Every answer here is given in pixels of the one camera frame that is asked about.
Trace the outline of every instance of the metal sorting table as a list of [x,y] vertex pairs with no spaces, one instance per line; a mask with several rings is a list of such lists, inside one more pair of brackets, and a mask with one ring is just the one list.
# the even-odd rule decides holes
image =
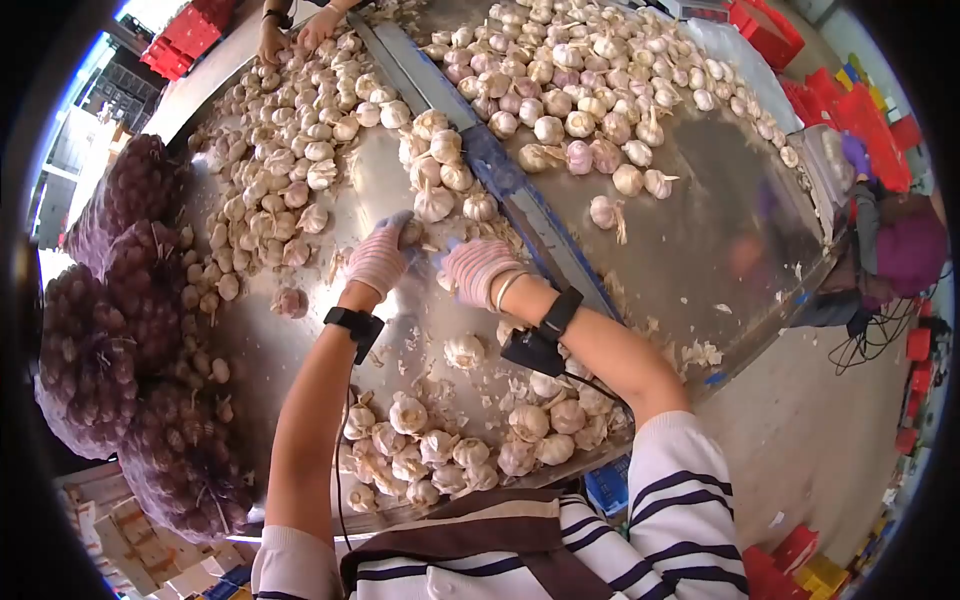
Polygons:
[[[418,21],[420,29],[455,29],[465,16],[469,21],[464,22],[478,25],[490,3],[479,5],[458,5],[461,17],[456,22],[450,20],[454,18],[450,8],[422,9],[427,18]],[[427,22],[438,17],[448,22],[426,29]],[[375,29],[384,40],[379,54],[386,56],[382,55],[386,50],[387,55],[396,56],[396,64],[377,61],[385,83],[396,87],[415,113],[428,106],[439,108],[438,103],[453,112],[454,105],[465,106],[458,95],[443,98],[437,91],[453,90],[448,84],[424,97],[422,85],[396,80],[397,66],[408,75],[416,72],[411,79],[442,76],[439,70],[431,74],[423,65],[412,65],[401,46],[406,44],[410,50],[415,45],[408,38],[397,38],[396,32],[384,33],[391,27]],[[358,29],[369,51],[380,59],[370,31],[363,32],[363,25]],[[429,66],[429,60],[419,56]],[[185,146],[186,136],[212,114],[214,100],[236,84],[246,68],[211,94],[171,142],[174,150]],[[519,235],[502,218],[493,228],[479,228],[463,217],[451,216],[428,226],[427,241],[442,247],[450,235],[481,234],[508,239],[519,250],[525,246],[528,258],[545,276],[577,285],[590,305],[637,325],[668,348],[675,362],[682,362],[681,348],[692,347],[694,340],[713,343],[724,353],[723,362],[686,372],[688,390],[697,401],[709,397],[777,338],[796,307],[827,275],[833,259],[822,252],[820,227],[811,200],[798,184],[799,172],[786,169],[773,147],[738,123],[728,108],[699,113],[685,106],[675,107],[675,116],[663,119],[667,141],[655,150],[653,165],[681,179],[674,181],[673,194],[666,200],[655,201],[645,193],[625,198],[626,246],[617,246],[612,231],[602,231],[589,221],[590,198],[619,197],[610,176],[594,172],[574,177],[565,170],[553,170],[526,179],[515,165],[504,162],[504,151],[515,155],[523,144],[536,141],[531,132],[524,128],[501,146],[491,144],[492,135],[482,123],[468,122],[459,127],[466,159],[501,201]],[[451,123],[456,122],[451,115]],[[313,255],[307,264],[244,277],[241,296],[222,303],[217,311],[214,344],[228,354],[233,406],[264,492],[280,406],[323,328],[327,308],[344,286],[343,271],[331,269],[336,251],[355,246],[379,219],[413,205],[408,174],[396,158],[398,144],[395,132],[361,128],[351,156],[338,155],[341,179],[349,183],[339,184],[334,193],[314,192],[318,202],[329,208],[330,222],[323,233],[308,236]],[[193,157],[193,167],[183,192],[199,250],[207,244],[205,218],[221,200],[203,155]],[[459,203],[452,215],[461,213]],[[464,435],[496,447],[508,428],[506,417],[514,398],[528,393],[529,372],[498,359],[497,316],[458,305],[435,276],[428,260],[418,261],[374,311],[387,326],[373,347],[374,356],[354,369],[352,383],[361,393],[374,391],[372,408],[378,420],[387,418],[394,392],[403,391],[420,396],[434,424],[455,423]],[[270,312],[271,296],[281,285],[293,285],[305,293],[305,316],[289,320]],[[718,304],[729,307],[730,314],[716,308]],[[472,372],[449,367],[444,360],[444,341],[465,332],[477,335],[487,353],[483,367]],[[630,429],[612,434],[591,452],[578,450],[563,465],[540,468],[508,484],[539,487],[605,464],[629,451]],[[352,476],[342,476],[343,490],[353,481]],[[336,493],[336,486],[331,488]],[[385,510],[374,515],[354,514],[345,502],[344,514],[347,531],[363,534],[410,520],[423,511],[388,500]],[[339,522],[334,521],[335,532],[340,532]]]

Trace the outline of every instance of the purple glove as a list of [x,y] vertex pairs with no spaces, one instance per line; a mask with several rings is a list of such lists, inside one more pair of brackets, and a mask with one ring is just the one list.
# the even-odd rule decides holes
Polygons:
[[859,137],[844,132],[841,138],[843,157],[853,165],[856,174],[866,175],[870,181],[875,180],[874,172],[870,169],[870,156],[867,155],[867,145]]
[[380,294],[380,301],[384,301],[417,252],[414,248],[401,251],[398,247],[400,232],[413,216],[413,210],[401,210],[378,221],[373,232],[353,251],[347,266],[347,282],[366,283]]
[[491,284],[496,276],[507,271],[523,271],[510,247],[500,240],[472,240],[464,244],[458,239],[446,241],[448,252],[434,256],[440,268],[457,282],[457,300],[468,306],[496,311],[491,301]]

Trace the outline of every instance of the concrete floor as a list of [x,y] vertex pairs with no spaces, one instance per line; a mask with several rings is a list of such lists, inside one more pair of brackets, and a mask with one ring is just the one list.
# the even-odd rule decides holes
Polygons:
[[[783,0],[768,3],[806,39],[785,75],[802,81],[820,66],[839,69],[840,60],[809,24]],[[168,87],[146,131],[169,140],[209,90],[253,55],[260,5],[248,0],[238,9],[234,31],[189,77]],[[315,10],[300,3],[296,20]],[[826,555],[845,564],[881,512],[897,460],[905,336],[877,360],[837,377],[827,354],[846,338],[840,327],[788,330],[719,394],[695,407],[730,464],[741,547],[772,549],[806,523],[820,531]],[[782,522],[771,527],[780,512]]]

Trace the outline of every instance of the yellow crate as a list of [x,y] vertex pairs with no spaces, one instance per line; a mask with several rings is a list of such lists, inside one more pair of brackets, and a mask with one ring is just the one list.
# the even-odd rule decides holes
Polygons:
[[801,588],[812,591],[810,600],[829,600],[847,581],[847,571],[822,554],[815,554],[798,569],[794,581]]

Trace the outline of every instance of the digital scale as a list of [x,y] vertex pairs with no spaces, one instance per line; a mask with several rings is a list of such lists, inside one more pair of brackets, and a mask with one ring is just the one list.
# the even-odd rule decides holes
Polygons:
[[730,22],[730,10],[722,0],[657,0],[647,4],[682,21],[698,18],[714,23]]

